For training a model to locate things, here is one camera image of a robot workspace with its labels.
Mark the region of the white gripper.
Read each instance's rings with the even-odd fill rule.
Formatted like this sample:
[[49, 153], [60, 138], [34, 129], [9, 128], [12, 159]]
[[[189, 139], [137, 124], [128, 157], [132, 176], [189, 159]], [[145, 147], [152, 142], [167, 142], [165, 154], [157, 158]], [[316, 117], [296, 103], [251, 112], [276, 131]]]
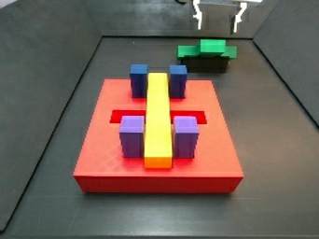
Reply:
[[239, 4], [239, 11], [232, 18], [232, 34], [237, 32], [237, 25], [241, 23], [243, 14], [248, 8], [248, 4], [260, 4], [263, 0], [192, 0], [192, 6], [195, 10], [193, 19], [197, 20], [197, 29], [201, 29], [203, 14], [199, 8], [199, 4]]

